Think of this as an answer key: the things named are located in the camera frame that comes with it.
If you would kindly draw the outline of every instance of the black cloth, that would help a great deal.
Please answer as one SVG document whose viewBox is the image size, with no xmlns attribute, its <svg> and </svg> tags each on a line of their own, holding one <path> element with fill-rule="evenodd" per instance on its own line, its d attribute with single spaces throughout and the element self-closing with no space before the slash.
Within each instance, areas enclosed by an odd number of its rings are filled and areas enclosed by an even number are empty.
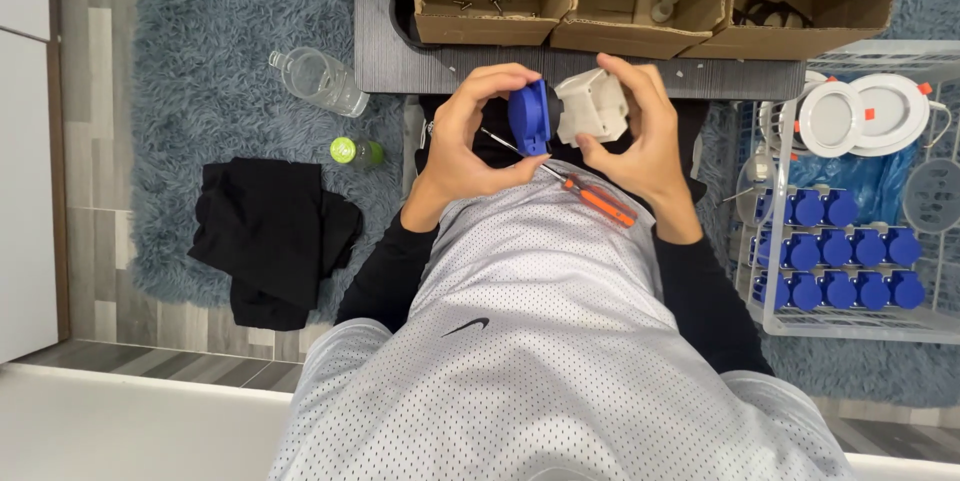
<svg viewBox="0 0 960 481">
<path fill-rule="evenodd" d="M 232 277 L 237 326 L 303 328 L 321 279 L 350 260 L 360 210 L 323 190 L 319 164 L 234 158 L 204 165 L 202 179 L 187 254 Z"/>
<path fill-rule="evenodd" d="M 423 108 L 423 116 L 427 123 L 434 120 L 437 108 L 450 98 L 449 94 L 421 94 L 419 96 L 420 107 Z M 690 189 L 690 195 L 693 197 L 693 203 L 700 202 L 700 199 L 707 193 L 707 185 L 690 177 L 690 171 L 693 169 L 693 144 L 697 140 L 697 135 L 707 120 L 707 114 L 710 110 L 708 100 L 680 99 L 671 100 L 673 107 L 677 110 L 677 138 L 679 144 L 679 164 L 682 168 L 683 176 L 686 178 L 686 185 Z M 484 129 L 506 138 L 508 141 L 514 139 L 514 133 L 510 129 L 510 119 L 507 118 L 507 100 L 503 98 L 492 98 L 486 102 L 483 110 L 483 120 L 480 126 Z M 634 137 L 630 130 L 625 131 L 619 139 L 613 142 L 602 143 L 603 147 L 610 153 L 620 155 L 630 148 L 634 143 Z M 424 149 L 419 149 L 414 153 L 414 162 L 416 171 L 421 172 L 426 166 L 426 157 L 429 148 L 429 134 Z M 490 168 L 506 168 L 512 166 L 521 160 L 521 156 L 515 151 L 507 148 L 503 143 L 477 131 L 473 137 L 473 154 L 480 157 Z M 603 180 L 610 181 L 603 171 L 598 171 L 584 163 L 584 156 L 579 147 L 571 146 L 560 141 L 560 138 L 554 136 L 550 141 L 551 157 L 562 160 L 567 164 L 572 164 L 583 168 L 588 172 Z M 643 200 L 642 197 L 629 193 L 629 196 L 638 204 L 645 207 L 648 211 L 653 209 Z"/>
<path fill-rule="evenodd" d="M 405 230 L 397 213 L 346 290 L 336 323 L 370 318 L 396 333 L 407 321 L 439 231 Z M 656 230 L 652 234 L 663 304 L 676 318 L 679 335 L 718 375 L 754 371 L 774 376 L 747 306 L 717 262 L 711 242 L 704 237 L 673 244 L 658 238 Z"/>
</svg>

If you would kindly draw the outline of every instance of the green bottle cap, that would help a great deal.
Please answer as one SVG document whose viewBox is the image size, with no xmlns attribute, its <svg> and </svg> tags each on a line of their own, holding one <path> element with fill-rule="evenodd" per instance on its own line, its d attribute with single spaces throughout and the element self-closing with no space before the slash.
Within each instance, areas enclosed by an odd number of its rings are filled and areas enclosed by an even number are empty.
<svg viewBox="0 0 960 481">
<path fill-rule="evenodd" d="M 371 163 L 380 164 L 381 162 L 383 162 L 383 147 L 380 146 L 380 143 L 370 142 L 369 150 L 370 150 L 369 159 Z"/>
<path fill-rule="evenodd" d="M 349 163 L 350 161 L 354 160 L 354 156 L 356 155 L 356 143 L 354 143 L 354 140 L 351 140 L 346 136 L 341 136 L 330 143 L 330 156 L 333 157 L 333 160 L 336 160 L 341 164 Z"/>
</svg>

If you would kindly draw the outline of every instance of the plastic storage basket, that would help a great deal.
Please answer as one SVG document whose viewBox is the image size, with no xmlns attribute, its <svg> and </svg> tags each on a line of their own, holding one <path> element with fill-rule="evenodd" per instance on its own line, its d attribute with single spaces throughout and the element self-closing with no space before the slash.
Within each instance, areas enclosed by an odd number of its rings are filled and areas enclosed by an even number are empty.
<svg viewBox="0 0 960 481">
<path fill-rule="evenodd" d="M 860 41 L 811 60 L 807 68 L 853 78 L 894 73 L 914 82 L 928 82 L 933 87 L 931 98 L 945 104 L 954 120 L 960 117 L 960 41 Z M 759 126 L 760 109 L 758 102 L 738 105 L 741 167 L 754 154 L 766 153 Z M 786 119 L 791 114 L 783 115 L 782 119 Z M 945 115 L 931 112 L 919 143 L 930 142 L 946 122 Z M 942 233 L 917 232 L 921 257 L 911 269 L 918 274 L 924 288 L 923 301 L 917 308 L 885 306 L 881 310 L 841 310 L 820 306 L 808 311 L 789 306 L 776 308 L 778 296 L 782 301 L 785 293 L 784 283 L 776 279 L 776 262 L 781 261 L 783 240 L 791 230 L 784 226 L 784 219 L 793 131 L 783 130 L 780 136 L 783 140 L 780 149 L 769 151 L 777 165 L 772 217 L 760 226 L 751 226 L 734 216 L 731 224 L 729 255 L 734 284 L 753 319 L 772 335 L 960 344 L 960 228 L 956 224 Z M 956 161 L 958 145 L 960 131 L 954 122 L 938 143 L 918 150 L 912 168 L 915 170 L 935 158 Z M 901 226 L 908 226 L 903 218 Z M 751 257 L 751 241 L 762 236 L 769 236 L 767 263 L 772 267 L 769 280 L 765 277 L 768 269 L 759 261 L 761 258 Z M 757 296 L 763 302 L 755 300 L 759 290 L 762 292 Z"/>
</svg>

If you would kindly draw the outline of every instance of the small plastic bottle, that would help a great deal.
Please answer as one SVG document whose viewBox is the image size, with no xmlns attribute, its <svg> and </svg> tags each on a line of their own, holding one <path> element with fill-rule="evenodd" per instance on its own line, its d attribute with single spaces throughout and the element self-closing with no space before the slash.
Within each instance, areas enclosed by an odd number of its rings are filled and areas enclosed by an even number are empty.
<svg viewBox="0 0 960 481">
<path fill-rule="evenodd" d="M 341 164 L 349 164 L 362 171 L 383 162 L 383 147 L 366 138 L 352 140 L 341 136 L 330 143 L 330 156 Z"/>
</svg>

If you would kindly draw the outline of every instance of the plastic water bottle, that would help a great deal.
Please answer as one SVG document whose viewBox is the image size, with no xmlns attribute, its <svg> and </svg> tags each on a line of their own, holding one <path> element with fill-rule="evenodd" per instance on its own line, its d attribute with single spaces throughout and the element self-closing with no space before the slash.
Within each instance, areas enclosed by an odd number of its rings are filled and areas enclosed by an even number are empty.
<svg viewBox="0 0 960 481">
<path fill-rule="evenodd" d="M 287 91 L 306 102 L 346 117 L 358 117 L 370 95 L 357 87 L 354 69 L 313 47 L 270 53 L 270 67 L 280 71 Z"/>
<path fill-rule="evenodd" d="M 383 162 L 383 147 L 366 138 L 352 140 L 341 136 L 330 143 L 330 156 L 341 164 L 349 164 L 362 171 Z"/>
</svg>

